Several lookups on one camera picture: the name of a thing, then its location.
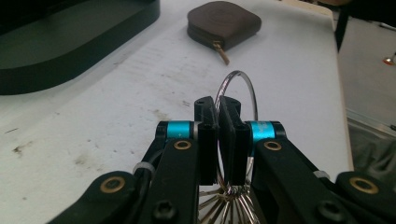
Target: blue metallic spacer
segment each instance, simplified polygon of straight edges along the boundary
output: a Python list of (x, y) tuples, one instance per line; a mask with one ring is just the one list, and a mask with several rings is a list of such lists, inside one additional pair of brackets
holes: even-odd
[(251, 149), (251, 155), (254, 156), (254, 149), (256, 144), (264, 138), (275, 138), (274, 126), (270, 121), (250, 121), (251, 137), (253, 149)]
[(190, 122), (188, 120), (169, 121), (166, 138), (190, 138)]

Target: floor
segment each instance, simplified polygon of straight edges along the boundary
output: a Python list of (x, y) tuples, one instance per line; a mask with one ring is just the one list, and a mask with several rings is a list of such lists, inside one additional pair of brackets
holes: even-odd
[(379, 24), (349, 19), (339, 66), (355, 169), (396, 191), (396, 65), (382, 62), (396, 51), (396, 31)]

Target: white table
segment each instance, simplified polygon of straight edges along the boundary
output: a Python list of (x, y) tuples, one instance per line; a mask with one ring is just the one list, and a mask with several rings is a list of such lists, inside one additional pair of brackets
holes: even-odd
[[(0, 96), (0, 222), (43, 223), (75, 202), (99, 175), (132, 172), (162, 119), (193, 119), (193, 102), (215, 96), (233, 70), (247, 73), (259, 119), (288, 137), (332, 179), (352, 168), (332, 20), (277, 1), (235, 1), (262, 29), (219, 55), (186, 33), (204, 1), (162, 1), (148, 29), (81, 76), (55, 88)], [(227, 95), (252, 119), (248, 88)]]

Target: coin purse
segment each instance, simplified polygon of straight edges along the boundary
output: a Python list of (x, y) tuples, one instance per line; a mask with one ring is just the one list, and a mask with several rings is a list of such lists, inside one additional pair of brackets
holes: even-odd
[(257, 15), (222, 1), (191, 10), (187, 19), (189, 37), (216, 50), (226, 64), (230, 61), (224, 51), (255, 35), (262, 26)]

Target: zipper pull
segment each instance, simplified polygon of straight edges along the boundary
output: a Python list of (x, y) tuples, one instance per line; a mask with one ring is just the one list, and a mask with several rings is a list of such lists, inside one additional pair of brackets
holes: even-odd
[(215, 47), (215, 50), (219, 53), (220, 57), (225, 62), (225, 64), (228, 65), (230, 63), (230, 60), (228, 59), (224, 50), (221, 48), (220, 43), (221, 43), (220, 41), (213, 41), (213, 47)]

